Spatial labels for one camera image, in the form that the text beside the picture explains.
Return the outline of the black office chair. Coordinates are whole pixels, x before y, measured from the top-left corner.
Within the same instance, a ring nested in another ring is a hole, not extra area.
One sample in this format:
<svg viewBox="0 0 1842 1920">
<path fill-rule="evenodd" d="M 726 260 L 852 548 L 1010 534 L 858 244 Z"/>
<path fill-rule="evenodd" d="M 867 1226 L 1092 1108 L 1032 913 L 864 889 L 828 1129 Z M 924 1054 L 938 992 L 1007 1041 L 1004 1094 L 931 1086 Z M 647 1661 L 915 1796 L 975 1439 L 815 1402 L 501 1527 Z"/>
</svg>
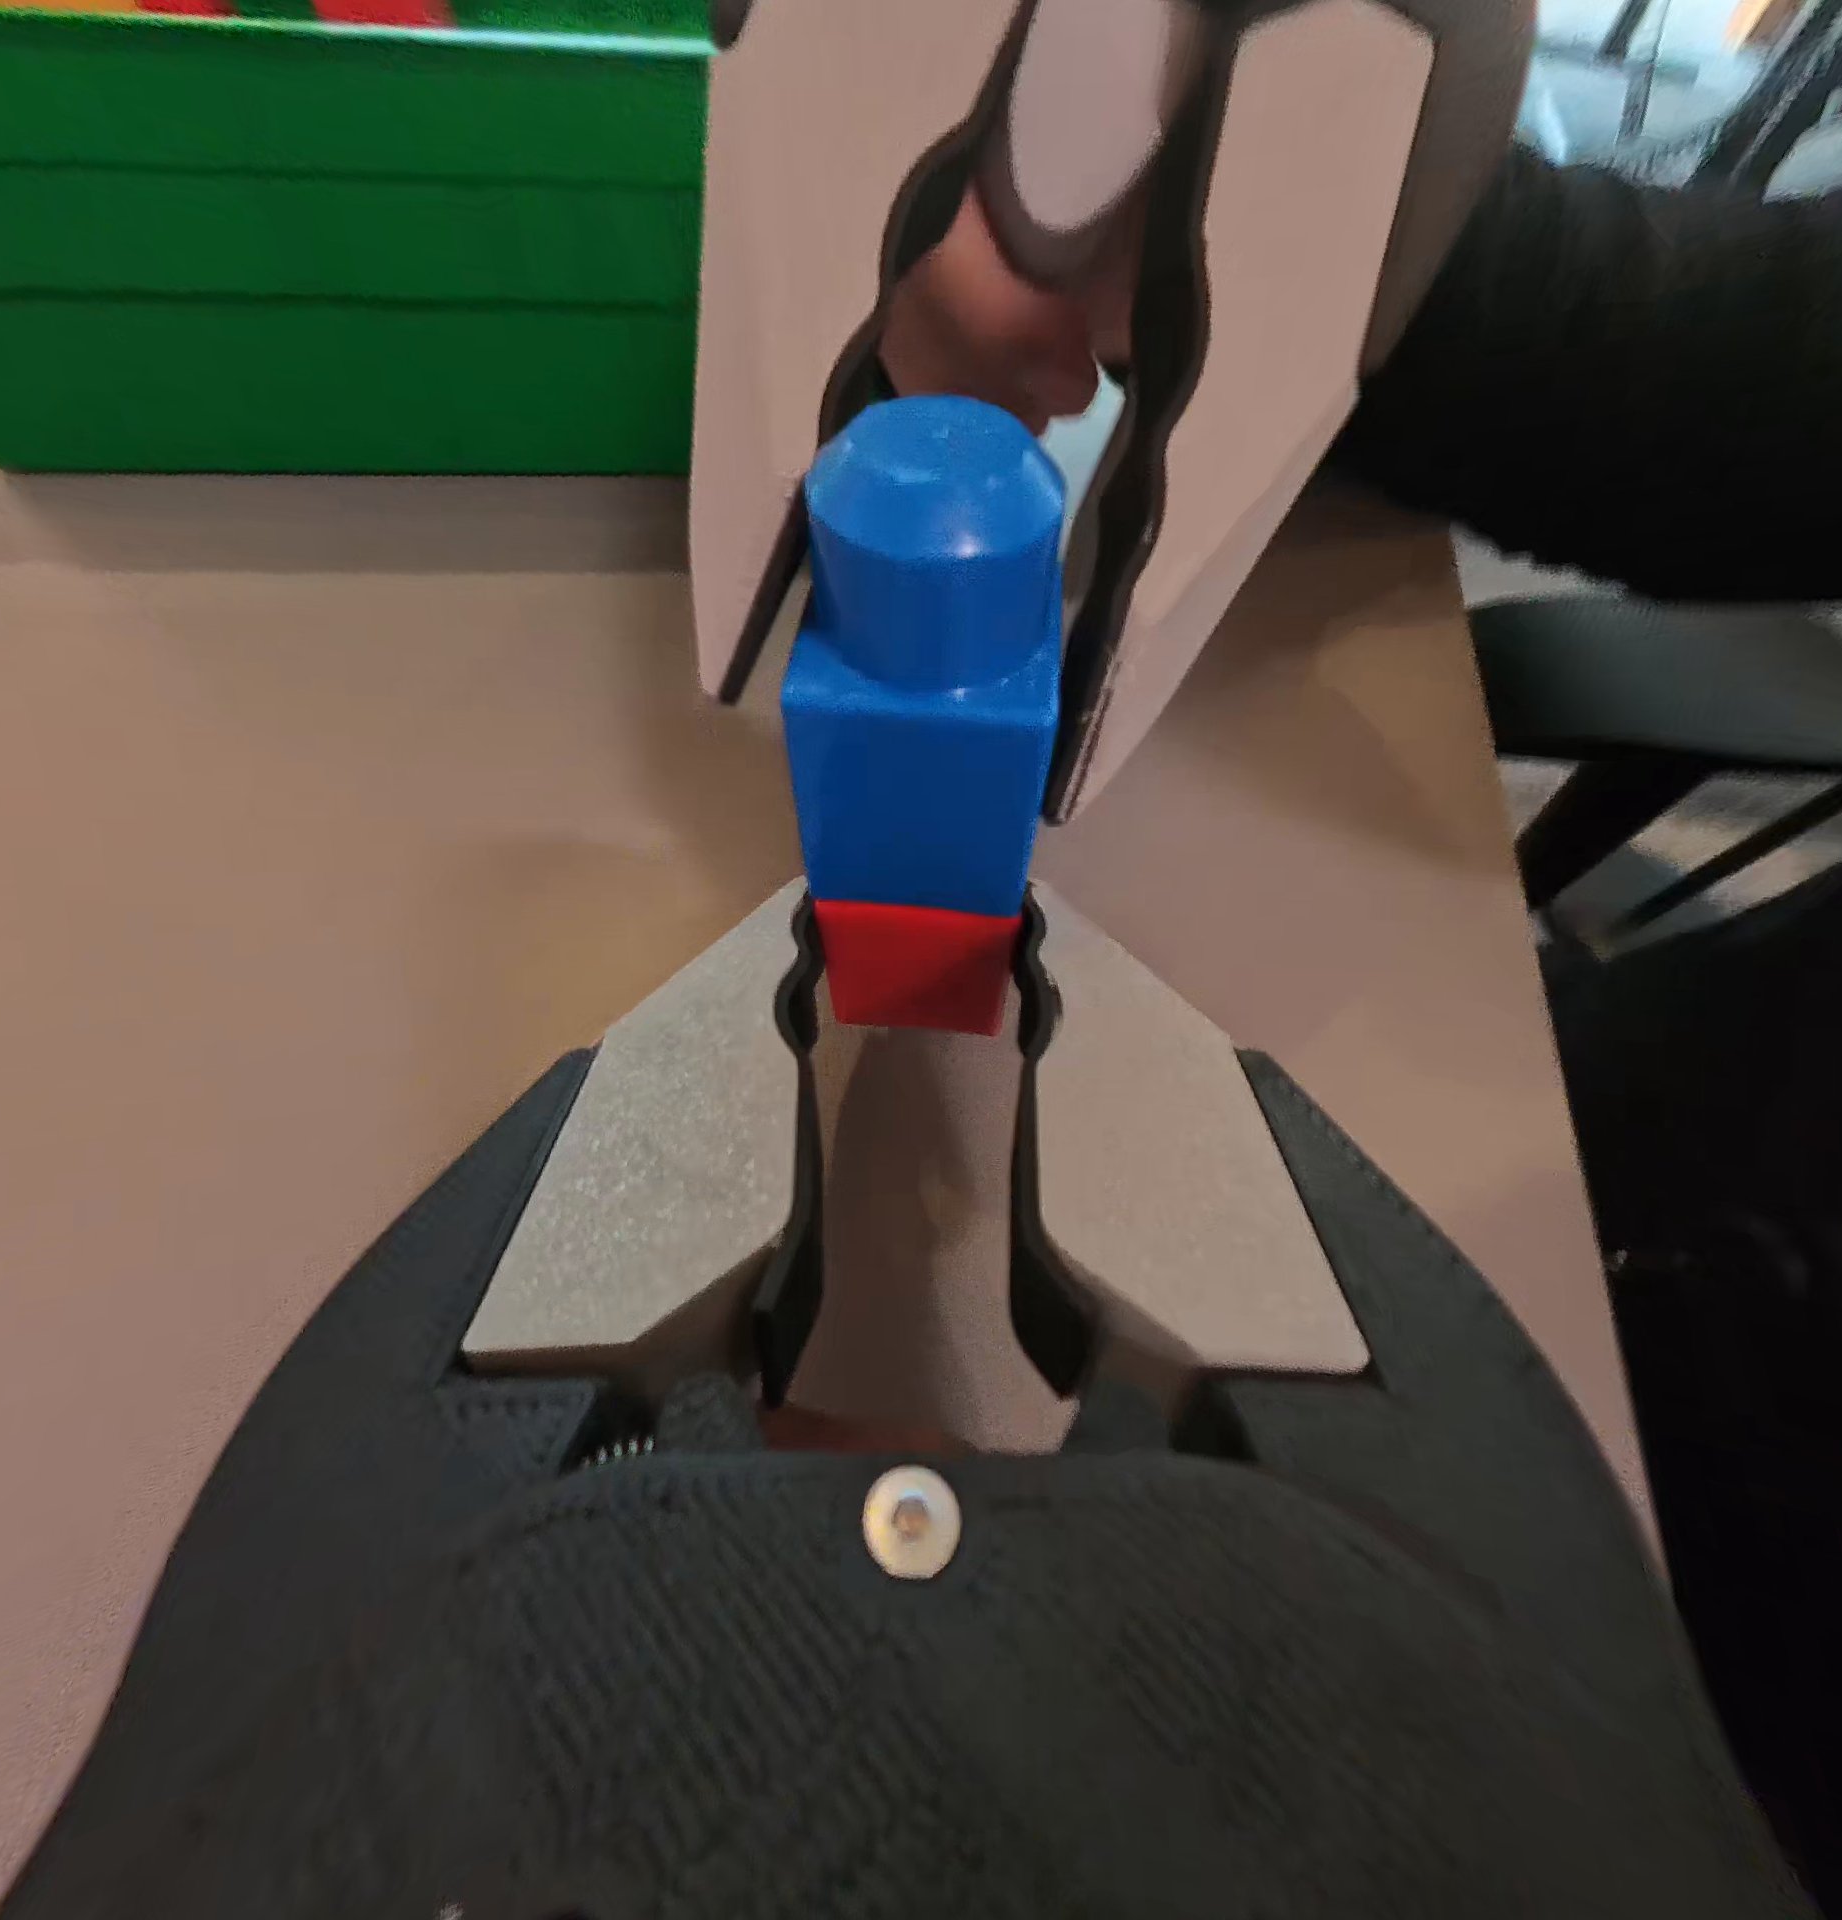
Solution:
<svg viewBox="0 0 1842 1920">
<path fill-rule="evenodd" d="M 1468 613 L 1494 748 L 1569 777 L 1517 834 L 1545 947 L 1599 963 L 1842 816 L 1842 629 L 1797 608 L 1673 608 L 1590 593 Z M 1673 871 L 1637 843 L 1713 779 L 1819 779 L 1736 845 Z"/>
</svg>

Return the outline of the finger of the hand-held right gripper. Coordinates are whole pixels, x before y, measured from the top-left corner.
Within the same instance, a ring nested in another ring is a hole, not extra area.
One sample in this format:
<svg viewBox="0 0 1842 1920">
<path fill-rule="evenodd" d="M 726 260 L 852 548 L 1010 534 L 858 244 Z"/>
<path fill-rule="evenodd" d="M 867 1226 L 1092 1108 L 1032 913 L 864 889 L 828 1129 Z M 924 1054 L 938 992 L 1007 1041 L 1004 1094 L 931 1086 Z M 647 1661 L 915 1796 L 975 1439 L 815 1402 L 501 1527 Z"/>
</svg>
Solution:
<svg viewBox="0 0 1842 1920">
<path fill-rule="evenodd" d="M 1052 826 L 1168 708 L 1348 416 L 1439 38 L 1422 4 L 1253 4 L 1182 58 L 1066 552 Z"/>
<path fill-rule="evenodd" d="M 733 708 L 805 548 L 801 484 L 876 346 L 893 237 L 971 143 L 1026 4 L 710 4 L 693 443 L 698 679 Z"/>
</svg>

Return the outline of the green plastic bin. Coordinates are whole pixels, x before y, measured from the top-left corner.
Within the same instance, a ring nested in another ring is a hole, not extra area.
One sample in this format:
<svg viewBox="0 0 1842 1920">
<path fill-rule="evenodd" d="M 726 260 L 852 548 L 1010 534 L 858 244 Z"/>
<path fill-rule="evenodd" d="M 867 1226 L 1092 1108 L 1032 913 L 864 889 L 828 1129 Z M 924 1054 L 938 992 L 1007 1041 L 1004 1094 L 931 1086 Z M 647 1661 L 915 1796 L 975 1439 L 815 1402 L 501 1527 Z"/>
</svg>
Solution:
<svg viewBox="0 0 1842 1920">
<path fill-rule="evenodd" d="M 0 4 L 0 467 L 684 476 L 710 4 Z"/>
</svg>

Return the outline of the person's right hand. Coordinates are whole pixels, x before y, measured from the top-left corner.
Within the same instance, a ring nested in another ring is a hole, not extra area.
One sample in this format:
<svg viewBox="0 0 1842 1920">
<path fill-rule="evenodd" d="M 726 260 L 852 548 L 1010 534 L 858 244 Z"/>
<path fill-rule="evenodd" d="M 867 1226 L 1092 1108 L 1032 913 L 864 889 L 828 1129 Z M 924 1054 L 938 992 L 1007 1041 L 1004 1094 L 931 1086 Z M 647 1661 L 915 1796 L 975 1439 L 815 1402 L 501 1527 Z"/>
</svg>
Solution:
<svg viewBox="0 0 1842 1920">
<path fill-rule="evenodd" d="M 1084 416 L 1129 353 L 1134 268 L 1109 249 L 1077 286 L 1013 269 L 978 194 L 893 288 L 879 368 L 893 396 L 972 396 L 1042 434 Z"/>
</svg>

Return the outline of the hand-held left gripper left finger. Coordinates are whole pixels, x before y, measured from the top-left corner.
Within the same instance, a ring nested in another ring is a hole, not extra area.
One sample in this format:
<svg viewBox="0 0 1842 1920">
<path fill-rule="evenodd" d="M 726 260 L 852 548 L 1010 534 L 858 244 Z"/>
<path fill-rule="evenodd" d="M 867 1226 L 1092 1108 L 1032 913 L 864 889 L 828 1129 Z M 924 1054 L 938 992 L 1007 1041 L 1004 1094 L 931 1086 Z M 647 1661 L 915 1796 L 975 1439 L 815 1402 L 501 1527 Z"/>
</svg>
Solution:
<svg viewBox="0 0 1842 1920">
<path fill-rule="evenodd" d="M 462 1336 L 474 1374 L 787 1390 L 820 1300 L 818 977 L 793 880 L 605 1032 Z"/>
</svg>

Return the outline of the blue mega block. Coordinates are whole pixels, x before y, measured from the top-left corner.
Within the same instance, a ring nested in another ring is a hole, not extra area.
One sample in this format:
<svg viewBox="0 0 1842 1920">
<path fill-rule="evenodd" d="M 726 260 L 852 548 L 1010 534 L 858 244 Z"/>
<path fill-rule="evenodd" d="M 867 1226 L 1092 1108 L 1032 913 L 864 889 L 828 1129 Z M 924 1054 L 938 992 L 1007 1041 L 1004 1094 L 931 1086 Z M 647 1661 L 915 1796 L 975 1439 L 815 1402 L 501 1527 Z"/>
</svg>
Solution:
<svg viewBox="0 0 1842 1920">
<path fill-rule="evenodd" d="M 983 400 L 898 396 L 818 452 L 803 504 L 782 716 L 810 891 L 1016 917 L 1058 719 L 1055 463 Z"/>
</svg>

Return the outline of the red mega block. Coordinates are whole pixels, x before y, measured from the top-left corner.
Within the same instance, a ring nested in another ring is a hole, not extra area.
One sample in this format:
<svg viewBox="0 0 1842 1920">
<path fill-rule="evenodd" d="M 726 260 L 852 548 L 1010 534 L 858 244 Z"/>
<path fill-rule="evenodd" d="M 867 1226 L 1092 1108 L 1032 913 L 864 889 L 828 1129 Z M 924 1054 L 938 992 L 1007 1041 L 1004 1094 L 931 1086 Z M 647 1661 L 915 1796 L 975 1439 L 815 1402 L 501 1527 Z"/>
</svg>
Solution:
<svg viewBox="0 0 1842 1920">
<path fill-rule="evenodd" d="M 839 1022 L 991 1040 L 1004 1021 L 1026 896 L 1001 914 L 813 896 Z"/>
</svg>

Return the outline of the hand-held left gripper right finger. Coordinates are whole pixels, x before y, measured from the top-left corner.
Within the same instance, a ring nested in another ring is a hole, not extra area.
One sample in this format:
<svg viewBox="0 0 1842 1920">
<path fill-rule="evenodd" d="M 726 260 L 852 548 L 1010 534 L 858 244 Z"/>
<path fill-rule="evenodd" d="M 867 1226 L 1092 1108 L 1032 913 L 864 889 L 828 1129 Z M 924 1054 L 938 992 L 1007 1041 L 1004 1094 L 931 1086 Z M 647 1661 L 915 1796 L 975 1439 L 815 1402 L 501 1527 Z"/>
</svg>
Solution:
<svg viewBox="0 0 1842 1920">
<path fill-rule="evenodd" d="M 1365 1374 L 1239 1048 L 1050 888 L 1022 934 L 1010 1316 L 1048 1387 Z"/>
</svg>

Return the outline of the person's right forearm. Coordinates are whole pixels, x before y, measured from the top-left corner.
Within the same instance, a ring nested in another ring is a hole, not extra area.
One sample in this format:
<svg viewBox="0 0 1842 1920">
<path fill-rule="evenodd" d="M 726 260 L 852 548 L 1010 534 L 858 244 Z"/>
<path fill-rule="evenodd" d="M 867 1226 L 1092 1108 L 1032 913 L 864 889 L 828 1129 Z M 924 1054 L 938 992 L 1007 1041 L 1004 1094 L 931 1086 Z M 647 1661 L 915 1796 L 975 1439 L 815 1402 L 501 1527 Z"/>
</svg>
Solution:
<svg viewBox="0 0 1842 1920">
<path fill-rule="evenodd" d="M 1326 463 L 1648 601 L 1842 604 L 1842 187 L 1762 201 L 1512 142 Z"/>
</svg>

